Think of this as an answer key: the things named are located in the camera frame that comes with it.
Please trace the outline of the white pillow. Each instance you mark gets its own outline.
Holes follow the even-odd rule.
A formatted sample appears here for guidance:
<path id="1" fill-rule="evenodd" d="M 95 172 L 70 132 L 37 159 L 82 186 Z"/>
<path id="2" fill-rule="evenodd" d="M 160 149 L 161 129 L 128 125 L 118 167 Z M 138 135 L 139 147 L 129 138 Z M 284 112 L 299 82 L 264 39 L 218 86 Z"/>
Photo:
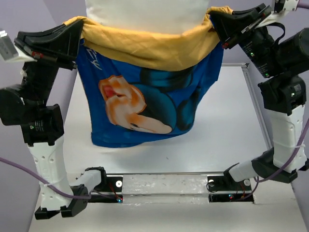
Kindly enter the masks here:
<path id="1" fill-rule="evenodd" d="M 86 0 L 88 18 L 111 28 L 181 34 L 203 22 L 208 0 Z"/>

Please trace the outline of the yellow pillowcase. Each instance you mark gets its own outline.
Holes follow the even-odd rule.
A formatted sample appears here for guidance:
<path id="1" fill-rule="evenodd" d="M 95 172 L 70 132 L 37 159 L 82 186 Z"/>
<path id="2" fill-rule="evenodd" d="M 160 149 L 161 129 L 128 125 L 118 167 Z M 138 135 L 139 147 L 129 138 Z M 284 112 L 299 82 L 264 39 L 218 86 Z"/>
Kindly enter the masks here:
<path id="1" fill-rule="evenodd" d="M 189 132 L 224 50 L 209 11 L 180 34 L 119 29 L 86 16 L 76 59 L 96 146 L 123 148 Z"/>

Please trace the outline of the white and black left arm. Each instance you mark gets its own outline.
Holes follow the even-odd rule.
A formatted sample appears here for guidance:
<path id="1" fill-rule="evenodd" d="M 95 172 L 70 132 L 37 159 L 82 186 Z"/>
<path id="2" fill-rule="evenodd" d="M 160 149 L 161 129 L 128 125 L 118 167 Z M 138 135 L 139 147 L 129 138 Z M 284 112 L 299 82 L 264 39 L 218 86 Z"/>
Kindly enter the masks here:
<path id="1" fill-rule="evenodd" d="M 106 188 L 102 167 L 88 168 L 70 185 L 64 164 L 64 127 L 58 104 L 48 98 L 60 68 L 75 69 L 83 21 L 41 32 L 19 32 L 11 40 L 0 33 L 0 55 L 6 62 L 22 61 L 22 82 L 0 90 L 0 118 L 5 126 L 20 126 L 25 144 L 35 161 L 33 174 L 40 182 L 42 200 L 35 218 L 64 218 L 82 212 L 93 189 Z"/>

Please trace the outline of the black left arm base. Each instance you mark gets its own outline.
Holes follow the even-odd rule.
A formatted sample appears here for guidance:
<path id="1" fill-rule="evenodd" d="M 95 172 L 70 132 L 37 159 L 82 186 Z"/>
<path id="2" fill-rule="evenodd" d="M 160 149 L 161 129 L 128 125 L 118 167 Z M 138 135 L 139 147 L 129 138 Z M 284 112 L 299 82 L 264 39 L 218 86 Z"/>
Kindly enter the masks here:
<path id="1" fill-rule="evenodd" d="M 89 203 L 122 203 L 123 176 L 119 174 L 106 174 L 103 167 L 90 167 L 84 174 L 90 171 L 99 171 L 101 182 L 91 192 Z"/>

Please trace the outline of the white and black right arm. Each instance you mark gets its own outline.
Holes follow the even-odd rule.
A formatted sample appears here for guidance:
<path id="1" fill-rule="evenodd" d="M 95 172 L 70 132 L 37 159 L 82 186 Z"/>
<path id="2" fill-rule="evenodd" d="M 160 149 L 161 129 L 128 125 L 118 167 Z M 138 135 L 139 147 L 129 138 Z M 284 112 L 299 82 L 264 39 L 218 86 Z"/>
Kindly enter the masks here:
<path id="1" fill-rule="evenodd" d="M 222 184 L 234 189 L 245 179 L 261 177 L 290 183 L 297 172 L 309 167 L 304 152 L 308 124 L 303 124 L 307 100 L 306 84 L 300 74 L 309 69 L 309 30 L 285 38 L 272 38 L 267 28 L 297 9 L 298 1 L 280 1 L 275 8 L 260 4 L 249 10 L 223 13 L 210 10 L 213 26 L 224 49 L 239 45 L 265 78 L 258 84 L 268 111 L 273 147 L 251 161 L 237 163 L 224 171 Z"/>

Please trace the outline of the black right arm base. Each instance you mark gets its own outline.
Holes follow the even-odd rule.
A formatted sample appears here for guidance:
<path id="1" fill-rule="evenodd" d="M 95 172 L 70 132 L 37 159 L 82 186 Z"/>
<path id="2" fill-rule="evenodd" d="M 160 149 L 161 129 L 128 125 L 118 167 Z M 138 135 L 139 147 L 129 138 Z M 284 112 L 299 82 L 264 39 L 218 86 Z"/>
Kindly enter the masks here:
<path id="1" fill-rule="evenodd" d="M 210 203 L 250 202 L 254 203 L 250 179 L 235 182 L 223 174 L 207 176 L 206 189 Z"/>

